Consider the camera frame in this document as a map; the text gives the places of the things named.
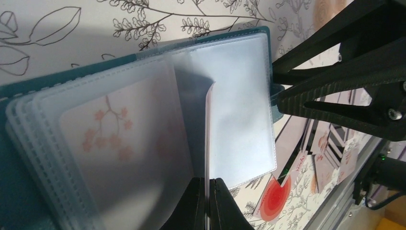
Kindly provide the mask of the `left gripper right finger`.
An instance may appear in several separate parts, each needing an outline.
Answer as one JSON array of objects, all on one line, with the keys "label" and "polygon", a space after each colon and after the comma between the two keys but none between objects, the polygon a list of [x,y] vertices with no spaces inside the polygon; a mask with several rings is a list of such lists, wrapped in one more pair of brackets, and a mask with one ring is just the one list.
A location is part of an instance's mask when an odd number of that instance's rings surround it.
[{"label": "left gripper right finger", "polygon": [[210,180],[209,219],[211,230],[252,230],[221,178]]}]

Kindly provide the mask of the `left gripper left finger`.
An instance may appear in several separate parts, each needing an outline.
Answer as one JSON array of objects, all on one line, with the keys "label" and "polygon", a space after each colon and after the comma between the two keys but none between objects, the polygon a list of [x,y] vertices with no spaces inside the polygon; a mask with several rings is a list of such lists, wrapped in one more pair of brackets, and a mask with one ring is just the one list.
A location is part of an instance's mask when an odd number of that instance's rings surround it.
[{"label": "left gripper left finger", "polygon": [[161,230],[203,230],[205,229],[204,179],[190,180],[181,199]]}]

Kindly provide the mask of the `teal card holder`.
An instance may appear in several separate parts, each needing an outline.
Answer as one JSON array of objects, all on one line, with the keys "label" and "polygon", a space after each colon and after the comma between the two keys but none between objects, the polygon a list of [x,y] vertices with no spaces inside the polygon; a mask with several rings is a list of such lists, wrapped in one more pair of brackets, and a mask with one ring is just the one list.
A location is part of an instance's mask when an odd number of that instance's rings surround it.
[{"label": "teal card holder", "polygon": [[0,226],[157,230],[191,179],[277,168],[271,33],[199,38],[0,88]]}]

